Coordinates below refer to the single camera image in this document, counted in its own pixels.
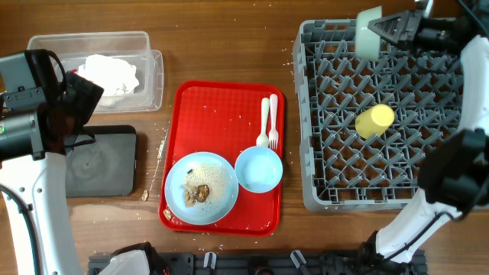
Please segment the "green bowl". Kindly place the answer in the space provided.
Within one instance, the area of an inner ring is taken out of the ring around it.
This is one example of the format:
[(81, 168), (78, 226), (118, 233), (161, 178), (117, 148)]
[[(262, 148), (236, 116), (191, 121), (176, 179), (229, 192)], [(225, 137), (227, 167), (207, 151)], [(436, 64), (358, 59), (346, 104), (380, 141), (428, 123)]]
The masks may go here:
[(368, 28), (370, 21), (381, 18), (382, 6), (360, 12), (356, 18), (355, 56), (368, 61), (379, 61), (381, 37)]

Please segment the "white napkin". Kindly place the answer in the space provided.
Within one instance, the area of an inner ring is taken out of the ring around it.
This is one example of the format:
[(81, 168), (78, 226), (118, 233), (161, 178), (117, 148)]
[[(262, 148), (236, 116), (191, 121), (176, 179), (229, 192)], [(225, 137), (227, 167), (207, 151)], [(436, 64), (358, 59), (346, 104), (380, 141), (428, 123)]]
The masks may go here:
[(94, 54), (78, 67), (77, 74), (101, 86), (109, 96), (134, 93), (140, 84), (136, 72), (137, 67), (125, 60)]

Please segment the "yellow cup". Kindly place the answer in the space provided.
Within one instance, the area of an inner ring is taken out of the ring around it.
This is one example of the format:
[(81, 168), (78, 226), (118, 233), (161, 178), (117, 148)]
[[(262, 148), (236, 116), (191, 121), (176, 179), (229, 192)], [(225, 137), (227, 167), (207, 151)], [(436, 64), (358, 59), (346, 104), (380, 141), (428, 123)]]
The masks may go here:
[(393, 109), (385, 104), (377, 104), (362, 112), (355, 119), (355, 130), (364, 139), (377, 134), (381, 136), (394, 122)]

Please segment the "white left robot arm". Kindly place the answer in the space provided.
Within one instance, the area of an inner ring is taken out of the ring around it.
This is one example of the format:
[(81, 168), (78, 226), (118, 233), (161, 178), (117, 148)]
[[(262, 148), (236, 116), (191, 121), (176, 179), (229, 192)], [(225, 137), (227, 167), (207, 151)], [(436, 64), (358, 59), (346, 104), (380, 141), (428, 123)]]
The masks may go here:
[(66, 154), (103, 89), (63, 66), (51, 50), (1, 58), (1, 193), (20, 274), (81, 274), (66, 201)]

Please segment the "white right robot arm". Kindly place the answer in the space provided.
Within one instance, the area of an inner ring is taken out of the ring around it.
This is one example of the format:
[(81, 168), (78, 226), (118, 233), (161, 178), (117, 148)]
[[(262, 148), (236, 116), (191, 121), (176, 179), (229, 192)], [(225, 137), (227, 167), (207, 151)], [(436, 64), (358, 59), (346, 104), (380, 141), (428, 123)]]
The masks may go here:
[(390, 16), (376, 7), (358, 14), (355, 56), (377, 61), (381, 41), (411, 53), (437, 51), (458, 56), (463, 72), (457, 131), (423, 159), (418, 190), (387, 226), (359, 250), (359, 274), (395, 273), (409, 268), (416, 250), (447, 222), (460, 222), (476, 206), (488, 204), (488, 3), (460, 1), (454, 21), (431, 18), (433, 3)]

